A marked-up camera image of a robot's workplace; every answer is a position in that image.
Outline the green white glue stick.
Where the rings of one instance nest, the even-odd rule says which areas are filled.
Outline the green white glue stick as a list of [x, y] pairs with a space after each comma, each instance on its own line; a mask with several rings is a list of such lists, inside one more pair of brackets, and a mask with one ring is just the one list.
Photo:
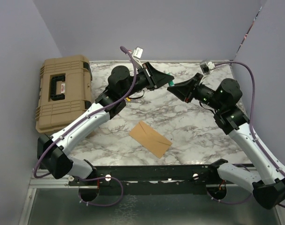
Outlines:
[[173, 82], [174, 76], [172, 76], [170, 73], [168, 73], [168, 75], [171, 76], [171, 80], [168, 82], [169, 87], [170, 87], [170, 86], [174, 86], [174, 82]]

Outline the brown paper envelope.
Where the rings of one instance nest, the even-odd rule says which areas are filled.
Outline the brown paper envelope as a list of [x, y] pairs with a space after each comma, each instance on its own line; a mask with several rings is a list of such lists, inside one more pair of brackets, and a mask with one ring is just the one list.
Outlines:
[[172, 145], [171, 141], [143, 121], [140, 121], [129, 135], [157, 158], [161, 158]]

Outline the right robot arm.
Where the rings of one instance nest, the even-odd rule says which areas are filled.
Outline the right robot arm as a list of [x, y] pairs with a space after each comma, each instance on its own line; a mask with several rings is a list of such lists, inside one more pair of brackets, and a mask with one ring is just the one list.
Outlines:
[[285, 166], [274, 166], [260, 149], [264, 143], [252, 136], [249, 118], [237, 107], [242, 97], [239, 83], [225, 78], [212, 90], [201, 83], [202, 78], [203, 75], [197, 73], [167, 90], [181, 101], [190, 103], [196, 99], [214, 109], [218, 127], [244, 151], [258, 172], [248, 172], [220, 159], [210, 164], [208, 179], [212, 183], [230, 181], [252, 193], [263, 208], [272, 209], [285, 200]]

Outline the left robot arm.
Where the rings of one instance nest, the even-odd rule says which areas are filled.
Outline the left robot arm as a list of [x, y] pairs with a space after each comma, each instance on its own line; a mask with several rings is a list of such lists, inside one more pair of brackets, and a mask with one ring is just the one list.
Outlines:
[[96, 178], [93, 165], [70, 157], [74, 147], [125, 108], [127, 97], [143, 89], [158, 89], [173, 80], [174, 76], [156, 70], [149, 62], [135, 69], [133, 76], [126, 66], [116, 66], [108, 77], [107, 87], [86, 112], [57, 133], [38, 138], [35, 169], [43, 165], [55, 179], [71, 175], [86, 185], [93, 184]]

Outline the tan plastic tool case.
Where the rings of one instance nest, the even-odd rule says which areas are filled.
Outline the tan plastic tool case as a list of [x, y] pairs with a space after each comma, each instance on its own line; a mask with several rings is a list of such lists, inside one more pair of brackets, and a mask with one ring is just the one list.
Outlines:
[[92, 104], [92, 73], [83, 55], [47, 59], [40, 69], [36, 130], [51, 135], [64, 129]]

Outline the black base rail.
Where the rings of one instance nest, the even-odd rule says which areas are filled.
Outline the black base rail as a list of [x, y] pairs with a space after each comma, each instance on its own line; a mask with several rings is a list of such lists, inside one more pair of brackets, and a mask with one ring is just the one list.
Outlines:
[[222, 179], [210, 165], [98, 166], [97, 177], [110, 175], [117, 181], [69, 182], [73, 188], [99, 191], [101, 195], [205, 195], [208, 187], [218, 187]]

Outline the aluminium frame rail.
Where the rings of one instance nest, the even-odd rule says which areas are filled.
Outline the aluminium frame rail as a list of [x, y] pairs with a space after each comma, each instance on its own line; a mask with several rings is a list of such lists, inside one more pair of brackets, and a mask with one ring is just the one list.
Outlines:
[[55, 179], [52, 175], [48, 175], [43, 178], [31, 177], [28, 188], [36, 189], [56, 189], [56, 188], [79, 188], [79, 186], [69, 185], [69, 176], [63, 176], [63, 178]]

